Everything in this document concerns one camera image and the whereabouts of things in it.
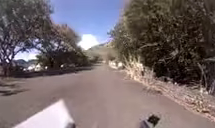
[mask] grassy hillside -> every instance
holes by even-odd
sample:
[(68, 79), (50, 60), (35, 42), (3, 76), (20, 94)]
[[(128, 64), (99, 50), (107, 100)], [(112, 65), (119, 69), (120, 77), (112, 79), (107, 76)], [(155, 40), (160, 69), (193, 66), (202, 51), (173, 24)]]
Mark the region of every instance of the grassy hillside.
[(94, 46), (88, 49), (86, 53), (90, 58), (99, 57), (101, 60), (116, 58), (115, 51), (108, 43)]

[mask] tree trunk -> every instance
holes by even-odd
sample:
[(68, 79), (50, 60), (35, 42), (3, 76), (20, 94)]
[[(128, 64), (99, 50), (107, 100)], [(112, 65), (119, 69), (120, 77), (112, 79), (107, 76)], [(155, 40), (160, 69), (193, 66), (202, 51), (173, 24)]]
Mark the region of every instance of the tree trunk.
[(0, 64), (1, 68), (2, 68), (2, 73), (0, 74), (3, 77), (9, 77), (11, 76), (11, 70), (12, 70), (12, 61), (10, 61), (9, 63), (6, 61), (3, 61)]

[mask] white cloud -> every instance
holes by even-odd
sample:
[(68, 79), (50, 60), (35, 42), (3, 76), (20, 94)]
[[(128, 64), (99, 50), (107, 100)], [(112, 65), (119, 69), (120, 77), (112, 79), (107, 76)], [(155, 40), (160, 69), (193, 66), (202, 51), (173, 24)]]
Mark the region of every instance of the white cloud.
[(79, 42), (79, 46), (83, 49), (88, 50), (89, 48), (98, 45), (99, 42), (94, 35), (84, 34), (82, 35), (82, 40)]

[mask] asphalt road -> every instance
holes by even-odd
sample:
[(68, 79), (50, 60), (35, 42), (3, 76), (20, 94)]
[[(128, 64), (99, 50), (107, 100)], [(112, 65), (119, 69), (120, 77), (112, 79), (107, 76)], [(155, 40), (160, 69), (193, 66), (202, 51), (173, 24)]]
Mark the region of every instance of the asphalt road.
[(161, 94), (145, 91), (123, 73), (106, 66), (59, 76), (23, 80), (24, 92), (0, 96), (0, 128), (13, 127), (62, 99), (79, 128), (138, 128), (150, 114), (157, 128), (215, 128)]

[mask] sky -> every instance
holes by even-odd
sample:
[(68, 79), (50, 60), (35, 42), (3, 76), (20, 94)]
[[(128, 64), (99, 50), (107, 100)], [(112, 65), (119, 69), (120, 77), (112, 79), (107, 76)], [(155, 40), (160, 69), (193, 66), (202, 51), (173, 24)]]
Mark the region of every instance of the sky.
[[(55, 23), (68, 24), (81, 36), (79, 46), (87, 50), (105, 43), (119, 19), (123, 0), (51, 0)], [(35, 59), (37, 52), (18, 54), (16, 59)]]

